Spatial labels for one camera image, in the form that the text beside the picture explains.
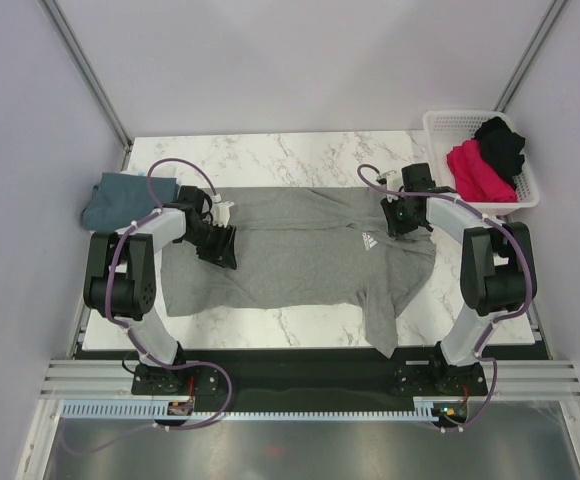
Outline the grey t shirt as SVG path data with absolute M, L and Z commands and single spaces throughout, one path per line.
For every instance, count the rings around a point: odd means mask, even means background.
M 237 267 L 198 258 L 187 243 L 162 251 L 169 316 L 216 307 L 277 309 L 351 304 L 366 341 L 386 357 L 396 320 L 432 275 L 436 246 L 424 229 L 392 239 L 381 194 L 364 188 L 227 188 Z

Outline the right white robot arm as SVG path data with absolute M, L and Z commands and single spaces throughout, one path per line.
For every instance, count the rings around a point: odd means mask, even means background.
M 486 394 L 482 353 L 488 340 L 504 320 L 523 315 L 537 293 L 528 227 L 490 217 L 452 188 L 437 186 L 425 163 L 383 173 L 377 183 L 386 195 L 381 207 L 391 238 L 438 228 L 461 247 L 463 306 L 426 363 L 398 367 L 400 393 Z

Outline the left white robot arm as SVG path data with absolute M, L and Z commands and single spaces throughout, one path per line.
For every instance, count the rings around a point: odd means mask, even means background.
M 119 327 L 135 348 L 139 363 L 133 371 L 134 395 L 182 394 L 196 370 L 188 369 L 182 346 L 156 310 L 156 254 L 170 244 L 187 242 L 200 260 L 236 269 L 236 228 L 229 224 L 233 206 L 216 192 L 184 186 L 174 201 L 159 202 L 128 227 L 91 236 L 84 301 Z

